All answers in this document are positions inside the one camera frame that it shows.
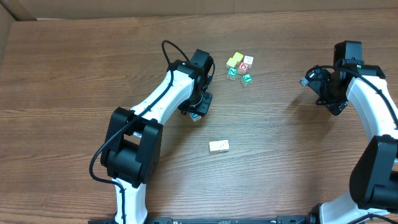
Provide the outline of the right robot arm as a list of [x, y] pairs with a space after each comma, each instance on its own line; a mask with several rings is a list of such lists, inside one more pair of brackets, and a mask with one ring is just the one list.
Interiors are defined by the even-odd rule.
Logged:
[[300, 80], [317, 95], [315, 102], [338, 116], [352, 104], [368, 140], [351, 172], [349, 190], [320, 203], [306, 223], [365, 223], [397, 213], [397, 106], [387, 88], [386, 76], [377, 65], [362, 58], [362, 43], [346, 40], [334, 46], [332, 65], [316, 65]]

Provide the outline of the blue picture block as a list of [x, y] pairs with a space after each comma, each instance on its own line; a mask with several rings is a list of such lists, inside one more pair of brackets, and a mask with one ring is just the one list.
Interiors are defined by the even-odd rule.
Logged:
[[195, 114], [195, 113], [190, 113], [190, 117], [191, 117], [191, 119], [192, 119], [194, 122], [196, 122], [196, 121], [198, 121], [199, 119], [201, 119], [201, 116], [200, 116], [200, 115], [197, 115], [197, 114]]

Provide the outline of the tan yellow letter block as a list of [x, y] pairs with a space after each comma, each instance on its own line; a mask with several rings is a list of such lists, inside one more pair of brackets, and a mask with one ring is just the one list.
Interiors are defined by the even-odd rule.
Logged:
[[209, 150], [211, 153], [217, 153], [220, 151], [220, 145], [218, 141], [209, 142]]

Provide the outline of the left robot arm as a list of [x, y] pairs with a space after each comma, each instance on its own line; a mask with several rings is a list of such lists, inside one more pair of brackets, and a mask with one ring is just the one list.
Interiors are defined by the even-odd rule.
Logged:
[[112, 113], [100, 157], [116, 189], [117, 212], [110, 223], [147, 219], [146, 185], [159, 163], [164, 124], [175, 110], [207, 114], [213, 96], [206, 89], [213, 66], [208, 52], [196, 50], [190, 60], [171, 63], [162, 83], [143, 102]]

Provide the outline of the white drawing block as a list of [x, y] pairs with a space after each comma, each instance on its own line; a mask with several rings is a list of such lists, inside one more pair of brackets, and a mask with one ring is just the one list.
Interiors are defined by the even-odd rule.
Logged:
[[220, 152], [229, 151], [229, 141], [228, 140], [218, 141], [218, 148]]

